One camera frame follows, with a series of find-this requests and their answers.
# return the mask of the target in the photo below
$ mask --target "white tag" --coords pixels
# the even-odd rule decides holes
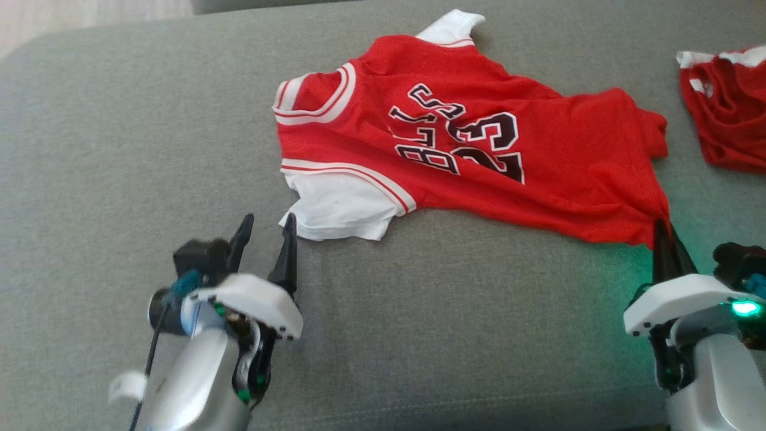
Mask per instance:
[[[146,393],[146,375],[139,371],[126,371],[112,380],[109,385],[109,404],[118,398],[133,398],[142,401]]]

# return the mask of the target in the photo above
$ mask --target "white stripe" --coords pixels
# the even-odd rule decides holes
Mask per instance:
[[[689,84],[692,85],[692,89],[697,93],[705,93],[705,88],[702,86],[702,80],[697,78],[690,79]]]
[[[280,104],[282,100],[280,97],[282,97],[282,91],[284,90],[285,86],[287,85],[288,81],[283,81],[282,84],[280,84],[279,87],[277,87],[277,95],[274,96],[274,105],[271,106],[271,108],[277,108],[280,107]]]
[[[273,110],[277,115],[277,122],[287,126],[293,126],[306,123],[329,123],[335,118],[338,118],[341,112],[343,112],[345,107],[349,104],[356,86],[356,72],[353,65],[346,63],[340,67],[338,71],[340,72],[341,77],[340,85],[322,107],[318,110],[309,111],[280,109],[275,105]]]
[[[757,67],[766,60],[766,45],[750,48],[745,52],[724,52],[719,57],[729,60],[732,64]]]
[[[437,45],[439,45],[441,47],[445,47],[445,48],[461,48],[461,47],[464,47],[464,46],[473,46],[475,44],[473,43],[472,40],[469,40],[469,41],[455,42],[453,44],[437,44]]]
[[[709,63],[713,58],[715,55],[704,52],[683,51],[676,54],[676,60],[682,69],[688,69],[695,64]]]
[[[322,170],[321,171],[304,171],[299,169],[290,169],[290,167],[307,168],[307,169],[322,169]],[[385,187],[382,187],[377,182],[371,181],[373,185],[375,185],[382,192],[388,195],[391,198],[391,200],[394,201],[396,205],[400,207],[402,211],[412,212],[417,208],[417,203],[415,202],[415,199],[413,199],[413,197],[410,196],[410,193],[408,193],[407,190],[402,189],[401,186],[399,186],[393,180],[389,179],[387,176],[384,176],[383,174],[377,171],[374,171],[372,169],[369,169],[361,165],[355,165],[353,163],[321,163],[321,162],[309,162],[306,160],[282,159],[281,171],[282,172],[289,171],[291,173],[303,173],[308,175],[311,175],[313,173],[322,173],[322,172],[344,172],[344,173],[350,173],[352,175],[359,176],[360,178],[365,178],[364,176],[360,175],[359,172],[356,172],[352,169],[356,169],[357,171],[361,171],[369,175],[370,177],[375,178],[377,181],[379,181],[382,184],[385,184],[386,187],[391,189],[391,191],[393,191],[396,196],[392,196],[391,192],[389,192]],[[401,208],[401,202],[399,202],[399,199],[397,199],[397,196],[399,199],[404,201],[404,204],[407,206],[406,208]]]
[[[306,79],[307,76],[309,76],[309,74],[305,74],[302,77],[297,77],[287,81],[287,89],[285,90],[284,96],[282,96],[282,103],[280,103],[278,106],[279,109],[293,109],[295,99],[298,98],[298,91],[300,90],[300,86],[303,84],[303,80]]]

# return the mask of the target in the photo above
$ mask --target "couch cushion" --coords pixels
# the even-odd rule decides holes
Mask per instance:
[[[766,245],[766,178],[705,165],[675,61],[762,43],[758,2],[350,2],[53,35],[0,64],[3,428],[127,426],[133,405],[107,406],[106,389],[143,366],[172,251],[254,212],[242,269],[276,259],[296,199],[278,170],[277,85],[454,7],[488,18],[476,43],[509,72],[564,94],[619,86],[667,117],[655,167],[701,270],[718,243]],[[645,248],[424,210],[381,242],[301,241],[299,254],[305,331],[275,349],[251,429],[664,420],[648,343],[621,326],[650,279]],[[152,386],[183,344],[161,339]]]

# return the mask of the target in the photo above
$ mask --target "green led light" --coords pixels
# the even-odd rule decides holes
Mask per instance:
[[[245,403],[249,403],[253,399],[253,396],[250,395],[250,391],[247,389],[237,392],[237,396]]]
[[[761,306],[753,301],[732,302],[732,310],[741,317],[750,317],[761,312]]]

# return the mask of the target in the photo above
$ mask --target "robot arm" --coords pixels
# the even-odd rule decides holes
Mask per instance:
[[[303,317],[293,300],[295,217],[287,220],[282,251],[267,280],[237,273],[252,225],[248,215],[229,242],[193,240],[174,253],[178,280],[152,296],[149,323],[157,334],[182,335],[189,342],[156,393],[146,397],[146,429],[245,431],[269,386],[274,344],[300,338]],[[113,387],[120,383],[118,377]]]
[[[670,429],[763,430],[766,387],[746,344],[757,347],[766,333],[759,295],[766,251],[731,243],[716,249],[715,273],[732,288],[697,274],[675,231],[658,224],[655,235],[654,283],[639,289],[624,323],[628,334],[650,340],[657,383],[672,394]]]

